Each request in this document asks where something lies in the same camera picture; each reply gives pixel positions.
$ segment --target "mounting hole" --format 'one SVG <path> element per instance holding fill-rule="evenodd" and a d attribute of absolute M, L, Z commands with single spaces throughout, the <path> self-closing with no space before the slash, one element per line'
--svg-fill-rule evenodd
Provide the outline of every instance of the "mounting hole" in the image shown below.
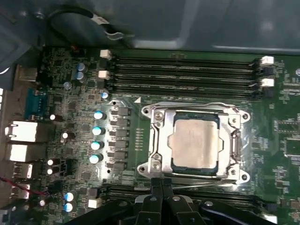
<path fill-rule="evenodd" d="M 142 111 L 143 111 L 145 114 L 148 114 L 148 113 L 149 113 L 149 109 L 148 109 L 148 108 L 144 108 Z"/>
<path fill-rule="evenodd" d="M 247 180 L 247 175 L 242 175 L 242 180 Z"/>
<path fill-rule="evenodd" d="M 244 114 L 244 115 L 243 115 L 243 119 L 244 119 L 244 120 L 248 119 L 248 115 L 247 115 L 247 114 Z"/>

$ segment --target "screw hole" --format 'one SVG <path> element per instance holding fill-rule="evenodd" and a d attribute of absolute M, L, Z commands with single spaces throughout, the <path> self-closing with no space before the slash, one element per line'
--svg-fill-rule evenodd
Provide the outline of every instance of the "screw hole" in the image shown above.
<path fill-rule="evenodd" d="M 142 111 L 143 111 L 145 114 L 148 114 L 148 113 L 149 113 L 149 109 L 148 109 L 148 108 L 144 108 Z"/>
<path fill-rule="evenodd" d="M 244 115 L 243 115 L 243 119 L 244 119 L 244 120 L 248 119 L 248 115 L 247 115 L 247 114 L 244 114 Z"/>

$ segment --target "microchip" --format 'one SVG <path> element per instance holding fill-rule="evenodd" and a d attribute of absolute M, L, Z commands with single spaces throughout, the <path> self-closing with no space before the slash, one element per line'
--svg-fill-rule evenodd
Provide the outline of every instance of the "microchip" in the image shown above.
<path fill-rule="evenodd" d="M 78 208 L 78 209 L 77 209 L 77 214 L 78 214 L 79 216 L 85 214 L 85 209 L 84 209 L 84 208 Z"/>
<path fill-rule="evenodd" d="M 98 81 L 97 82 L 97 88 L 98 89 L 104 89 L 104 81 Z"/>
<path fill-rule="evenodd" d="M 94 88 L 95 87 L 95 82 L 94 81 L 89 81 L 88 82 L 88 87 Z"/>
<path fill-rule="evenodd" d="M 117 140 L 115 142 L 109 142 L 108 146 L 116 147 L 116 148 L 126 148 L 128 147 L 129 142 L 124 140 Z"/>
<path fill-rule="evenodd" d="M 83 172 L 81 174 L 82 179 L 89 180 L 90 179 L 90 172 Z"/>
<path fill-rule="evenodd" d="M 95 96 L 94 95 L 89 95 L 88 96 L 88 100 L 94 100 L 95 99 Z"/>
<path fill-rule="evenodd" d="M 113 169 L 114 170 L 120 170 L 120 171 L 123 171 L 125 170 L 126 168 L 126 163 L 123 163 L 123 162 L 115 162 L 113 164 Z"/>
<path fill-rule="evenodd" d="M 90 131 L 90 126 L 89 126 L 89 124 L 83 124 L 83 125 L 81 126 L 81 129 L 82 129 L 83 131 Z"/>
<path fill-rule="evenodd" d="M 85 187 L 81 187 L 81 188 L 79 189 L 79 194 L 80 194 L 80 195 L 86 195 L 87 192 L 88 192 L 88 190 L 87 190 Z"/>
<path fill-rule="evenodd" d="M 89 190 L 89 196 L 93 198 L 97 198 L 99 195 L 99 189 L 96 187 L 91 187 Z"/>
<path fill-rule="evenodd" d="M 73 154 L 73 149 L 72 148 L 67 148 L 66 149 L 66 154 L 67 155 L 72 155 Z"/>
<path fill-rule="evenodd" d="M 97 69 L 97 63 L 91 63 L 89 69 Z"/>
<path fill-rule="evenodd" d="M 290 206 L 292 210 L 299 210 L 300 209 L 300 202 L 296 200 L 291 200 L 290 201 Z"/>
<path fill-rule="evenodd" d="M 53 102 L 54 102 L 54 104 L 60 104 L 62 102 L 62 97 L 61 96 L 54 96 L 53 97 Z"/>
<path fill-rule="evenodd" d="M 76 108 L 76 102 L 70 102 L 69 103 L 69 109 L 73 110 Z"/>
<path fill-rule="evenodd" d="M 116 111 L 112 111 L 112 115 L 118 115 L 118 116 L 130 116 L 131 110 L 128 108 L 119 108 Z"/>
<path fill-rule="evenodd" d="M 54 62 L 54 66 L 55 67 L 60 67 L 62 65 L 62 60 L 56 60 L 55 62 Z"/>

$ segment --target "surface-mounted component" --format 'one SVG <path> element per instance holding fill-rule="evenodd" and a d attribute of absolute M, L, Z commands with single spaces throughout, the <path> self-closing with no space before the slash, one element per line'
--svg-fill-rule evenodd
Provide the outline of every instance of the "surface-mounted component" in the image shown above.
<path fill-rule="evenodd" d="M 300 209 L 300 202 L 297 201 L 297 200 L 291 200 L 290 201 L 290 206 L 291 206 L 291 209 L 293 209 L 293 210 L 299 210 Z"/>
<path fill-rule="evenodd" d="M 126 163 L 125 162 L 114 162 L 114 163 L 108 163 L 108 168 L 113 168 L 114 170 L 123 171 L 126 169 Z"/>
<path fill-rule="evenodd" d="M 110 131 L 110 136 L 116 136 L 116 137 L 128 137 L 129 136 L 129 130 L 116 130 L 116 131 Z"/>
<path fill-rule="evenodd" d="M 87 192 L 88 192 L 88 190 L 87 190 L 85 187 L 81 187 L 81 188 L 79 189 L 79 194 L 80 194 L 80 195 L 86 195 Z"/>
<path fill-rule="evenodd" d="M 120 107 L 118 110 L 113 110 L 112 115 L 130 116 L 131 110 L 129 108 Z"/>
<path fill-rule="evenodd" d="M 82 179 L 89 180 L 90 179 L 90 172 L 83 172 L 81 174 Z"/>
<path fill-rule="evenodd" d="M 117 119 L 116 121 L 111 121 L 112 126 L 128 127 L 130 125 L 130 120 L 127 119 Z"/>
<path fill-rule="evenodd" d="M 117 140 L 115 142 L 109 142 L 108 146 L 110 147 L 116 147 L 116 148 L 127 148 L 129 145 L 128 141 L 124 141 L 124 140 Z"/>
<path fill-rule="evenodd" d="M 11 141 L 48 142 L 53 138 L 54 125 L 30 121 L 13 121 L 6 128 L 6 136 Z"/>
<path fill-rule="evenodd" d="M 41 163 L 14 163 L 14 178 L 38 179 L 41 173 Z"/>
<path fill-rule="evenodd" d="M 170 173 L 184 179 L 197 169 L 195 179 L 243 183 L 249 174 L 240 169 L 240 129 L 250 114 L 234 105 L 160 102 L 145 106 L 151 120 L 149 159 L 138 167 L 146 177 Z"/>
<path fill-rule="evenodd" d="M 89 197 L 90 198 L 97 198 L 99 193 L 100 193 L 99 188 L 91 187 L 90 190 L 89 190 Z"/>
<path fill-rule="evenodd" d="M 16 162 L 31 162 L 45 158 L 46 146 L 32 142 L 10 141 L 7 144 L 8 160 Z"/>
<path fill-rule="evenodd" d="M 126 159 L 127 152 L 126 151 L 115 151 L 115 152 L 108 152 L 108 157 L 114 157 L 115 159 Z"/>

